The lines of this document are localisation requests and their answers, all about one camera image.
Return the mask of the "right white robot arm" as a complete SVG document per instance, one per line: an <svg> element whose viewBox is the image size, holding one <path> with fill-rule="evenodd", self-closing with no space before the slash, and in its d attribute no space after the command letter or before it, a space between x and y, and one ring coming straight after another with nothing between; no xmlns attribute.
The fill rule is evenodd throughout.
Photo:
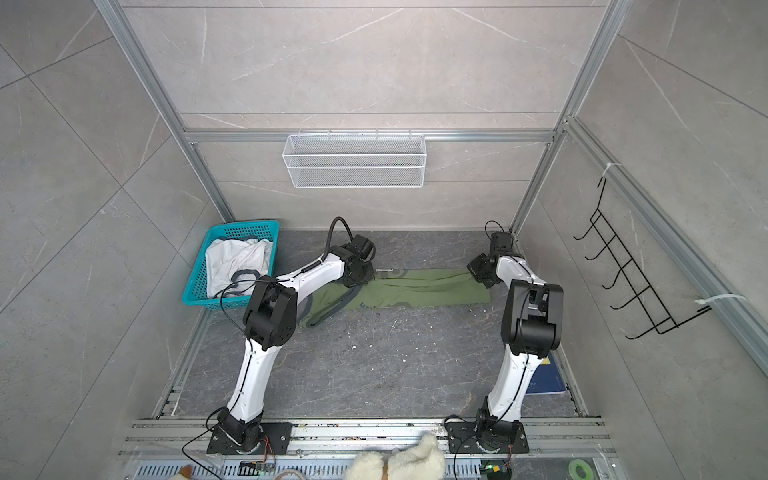
<svg viewBox="0 0 768 480"><path fill-rule="evenodd" d="M475 419L457 415L444 419L454 455L529 451L521 421L524 397L537 368L559 347L562 337L563 288L533 272L512 233L493 232L489 240L489 252L473 259L468 270L488 288L496 284L508 288L500 332L504 357Z"/></svg>

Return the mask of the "green tank top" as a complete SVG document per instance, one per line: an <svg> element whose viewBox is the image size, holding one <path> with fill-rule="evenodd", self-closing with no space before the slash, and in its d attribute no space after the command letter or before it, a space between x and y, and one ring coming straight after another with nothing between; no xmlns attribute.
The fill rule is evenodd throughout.
<svg viewBox="0 0 768 480"><path fill-rule="evenodd" d="M379 270L356 287L331 282L300 302L298 324L312 328L348 310L487 304L491 293L465 269Z"/></svg>

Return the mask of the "white plush toy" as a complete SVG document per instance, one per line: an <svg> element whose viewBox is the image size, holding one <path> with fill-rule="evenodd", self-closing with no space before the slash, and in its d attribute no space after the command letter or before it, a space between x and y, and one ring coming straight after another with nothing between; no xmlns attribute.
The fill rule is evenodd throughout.
<svg viewBox="0 0 768 480"><path fill-rule="evenodd" d="M419 443L390 455L359 453L344 473L346 480L437 480L445 477L446 461L437 437L424 434Z"/></svg>

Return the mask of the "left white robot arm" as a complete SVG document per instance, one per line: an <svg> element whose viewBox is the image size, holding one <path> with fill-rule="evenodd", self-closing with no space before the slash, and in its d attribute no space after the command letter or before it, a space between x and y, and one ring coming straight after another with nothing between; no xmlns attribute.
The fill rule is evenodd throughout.
<svg viewBox="0 0 768 480"><path fill-rule="evenodd" d="M260 423L268 380L276 357L298 325L298 305L320 288L339 281L360 287L374 278L374 243L357 234L341 246L326 246L314 262L291 273L256 281L243 315L245 347L235 389L217 412L211 453L228 450L250 454L265 441Z"/></svg>

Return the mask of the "teal plastic basket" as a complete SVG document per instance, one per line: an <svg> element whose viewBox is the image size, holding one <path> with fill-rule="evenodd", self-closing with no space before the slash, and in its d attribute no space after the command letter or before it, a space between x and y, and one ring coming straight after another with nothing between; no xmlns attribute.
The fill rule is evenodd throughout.
<svg viewBox="0 0 768 480"><path fill-rule="evenodd" d="M208 295L209 279L206 251L218 240L236 240L246 243L266 240L271 243L271 251L267 255L266 274L272 274L273 261L277 252L277 240L280 224L276 220L256 220L235 223L219 224L211 227L202 241L198 251L187 286L182 299L190 306L201 306L211 310L219 310L219 299Z"/></svg>

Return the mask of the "white tank top in basket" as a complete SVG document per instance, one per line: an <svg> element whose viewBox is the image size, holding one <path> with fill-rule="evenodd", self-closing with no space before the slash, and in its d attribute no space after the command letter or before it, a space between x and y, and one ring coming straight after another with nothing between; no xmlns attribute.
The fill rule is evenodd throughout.
<svg viewBox="0 0 768 480"><path fill-rule="evenodd" d="M269 274L273 243L266 239L216 239L205 250L209 299L251 295Z"/></svg>

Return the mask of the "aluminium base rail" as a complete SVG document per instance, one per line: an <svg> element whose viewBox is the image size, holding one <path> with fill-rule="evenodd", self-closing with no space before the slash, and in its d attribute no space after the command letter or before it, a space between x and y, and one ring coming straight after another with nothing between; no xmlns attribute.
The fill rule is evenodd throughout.
<svg viewBox="0 0 768 480"><path fill-rule="evenodd" d="M454 455L438 418L268 420L263 425L268 447L240 455L208 452L212 433L201 418L139 420L111 476L169 479L190 467L194 479L340 479L360 452L396 453L432 433L445 455L448 479L570 479L573 459L589 463L595 479L625 478L602 420L527 418L523 425L527 453Z"/></svg>

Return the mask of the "green tape roll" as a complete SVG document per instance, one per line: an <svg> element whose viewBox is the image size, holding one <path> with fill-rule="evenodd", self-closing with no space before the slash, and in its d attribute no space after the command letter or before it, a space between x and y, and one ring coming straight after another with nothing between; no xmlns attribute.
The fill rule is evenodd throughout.
<svg viewBox="0 0 768 480"><path fill-rule="evenodd" d="M571 480L594 480L593 468L583 459L573 459L568 464L568 474Z"/></svg>

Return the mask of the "blue book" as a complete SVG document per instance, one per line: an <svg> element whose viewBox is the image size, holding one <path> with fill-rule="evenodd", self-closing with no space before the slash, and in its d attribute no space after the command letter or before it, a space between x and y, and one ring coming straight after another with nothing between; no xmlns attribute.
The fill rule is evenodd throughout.
<svg viewBox="0 0 768 480"><path fill-rule="evenodd" d="M527 395L564 393L567 390L566 383L561 377L555 359L549 355L537 367L533 374Z"/></svg>

